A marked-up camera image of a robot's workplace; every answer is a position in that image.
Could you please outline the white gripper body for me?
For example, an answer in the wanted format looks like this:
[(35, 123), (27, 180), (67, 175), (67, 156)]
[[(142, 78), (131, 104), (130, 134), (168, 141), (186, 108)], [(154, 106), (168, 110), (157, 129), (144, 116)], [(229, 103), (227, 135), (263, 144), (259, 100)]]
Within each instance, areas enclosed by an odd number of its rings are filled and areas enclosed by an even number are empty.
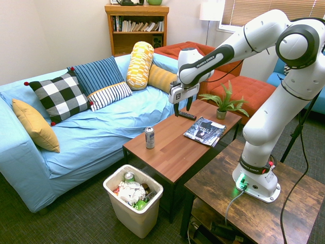
[(172, 104), (177, 104), (180, 101), (190, 98), (199, 92), (199, 88), (199, 84), (196, 84), (195, 86), (190, 88), (184, 88), (182, 83), (179, 83), (177, 81), (171, 82), (169, 91), (169, 102)]

